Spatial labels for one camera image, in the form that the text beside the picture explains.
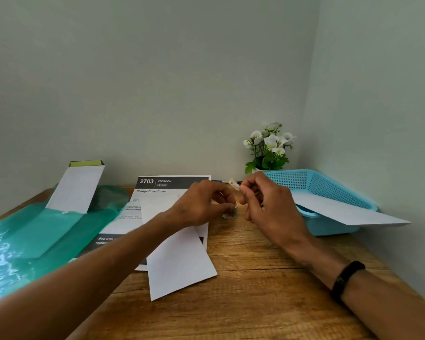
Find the person's left forearm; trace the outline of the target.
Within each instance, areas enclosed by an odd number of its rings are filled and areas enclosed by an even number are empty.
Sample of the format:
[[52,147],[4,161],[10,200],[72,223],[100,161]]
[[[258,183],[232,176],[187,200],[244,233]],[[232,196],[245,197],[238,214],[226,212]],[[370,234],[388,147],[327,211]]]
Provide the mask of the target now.
[[65,340],[164,240],[188,226],[165,211],[0,299],[0,340]]

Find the white artificial flower plant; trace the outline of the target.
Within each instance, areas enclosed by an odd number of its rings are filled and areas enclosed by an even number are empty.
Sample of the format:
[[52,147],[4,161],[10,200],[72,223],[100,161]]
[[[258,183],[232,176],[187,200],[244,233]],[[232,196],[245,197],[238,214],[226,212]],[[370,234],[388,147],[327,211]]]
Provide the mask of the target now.
[[281,170],[289,163],[287,151],[294,148],[296,136],[282,130],[282,124],[273,121],[266,124],[263,131],[253,131],[250,137],[243,141],[243,146],[253,155],[253,159],[246,163],[246,174]]

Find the person's right forearm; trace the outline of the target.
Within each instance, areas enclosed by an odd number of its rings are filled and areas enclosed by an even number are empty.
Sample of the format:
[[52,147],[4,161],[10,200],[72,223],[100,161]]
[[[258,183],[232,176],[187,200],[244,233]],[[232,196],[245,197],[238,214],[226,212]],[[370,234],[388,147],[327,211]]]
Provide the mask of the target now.
[[[290,239],[282,248],[331,291],[351,264],[312,236]],[[425,303],[365,269],[351,275],[340,299],[380,340],[425,340]]]

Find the green plastic bag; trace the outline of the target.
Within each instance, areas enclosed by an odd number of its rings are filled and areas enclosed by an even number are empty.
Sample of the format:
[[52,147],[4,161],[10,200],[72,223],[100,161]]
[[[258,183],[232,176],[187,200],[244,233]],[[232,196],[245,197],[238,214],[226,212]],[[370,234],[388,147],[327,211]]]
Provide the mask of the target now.
[[124,188],[99,186],[87,213],[25,206],[0,220],[0,298],[111,240],[100,232],[129,201]]

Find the black wristband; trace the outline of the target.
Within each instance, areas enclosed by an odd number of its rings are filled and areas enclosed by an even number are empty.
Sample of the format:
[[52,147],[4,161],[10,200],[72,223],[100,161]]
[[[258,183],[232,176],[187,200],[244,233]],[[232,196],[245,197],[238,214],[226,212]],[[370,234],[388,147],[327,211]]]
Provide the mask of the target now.
[[360,261],[352,261],[349,263],[337,276],[332,289],[330,291],[330,295],[332,299],[340,304],[342,302],[342,294],[348,284],[348,281],[351,277],[356,274],[358,271],[365,270],[366,266]]

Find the person's left hand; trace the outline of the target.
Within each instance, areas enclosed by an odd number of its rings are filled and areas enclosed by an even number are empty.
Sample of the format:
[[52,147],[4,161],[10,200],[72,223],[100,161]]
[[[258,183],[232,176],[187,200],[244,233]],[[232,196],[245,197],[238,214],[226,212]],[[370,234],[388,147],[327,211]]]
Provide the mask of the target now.
[[193,183],[164,216],[177,229],[200,226],[216,219],[210,218],[210,205],[223,203],[237,203],[228,186],[202,180]]

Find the person's right hand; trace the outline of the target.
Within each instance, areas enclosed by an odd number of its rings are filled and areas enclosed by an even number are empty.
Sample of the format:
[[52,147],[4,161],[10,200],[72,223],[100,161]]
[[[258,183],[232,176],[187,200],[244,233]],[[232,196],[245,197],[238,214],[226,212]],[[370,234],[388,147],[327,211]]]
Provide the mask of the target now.
[[247,221],[255,223],[274,245],[288,250],[311,237],[289,188],[258,171],[247,177],[240,189],[252,189],[255,193],[256,220]]

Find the printed instruction sheet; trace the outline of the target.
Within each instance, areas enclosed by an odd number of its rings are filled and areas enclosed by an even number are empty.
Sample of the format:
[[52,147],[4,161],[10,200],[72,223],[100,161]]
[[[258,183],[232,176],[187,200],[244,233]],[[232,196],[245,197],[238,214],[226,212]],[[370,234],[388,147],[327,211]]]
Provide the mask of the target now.
[[174,195],[178,199],[194,182],[211,180],[210,175],[172,175],[172,176],[140,176],[129,202],[119,215],[104,227],[93,240],[75,257],[87,254],[102,245],[105,245],[143,224],[141,212],[141,198],[146,194]]

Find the blue plastic basket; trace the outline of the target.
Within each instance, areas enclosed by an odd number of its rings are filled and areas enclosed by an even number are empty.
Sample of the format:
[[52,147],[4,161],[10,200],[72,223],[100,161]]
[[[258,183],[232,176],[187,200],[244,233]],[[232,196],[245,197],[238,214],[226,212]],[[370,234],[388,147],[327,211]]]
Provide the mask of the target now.
[[[266,170],[264,173],[275,183],[289,188],[291,192],[311,193],[353,206],[378,210],[377,205],[371,201],[314,170]],[[360,229],[359,226],[346,226],[303,206],[297,208],[314,236],[351,234]]]

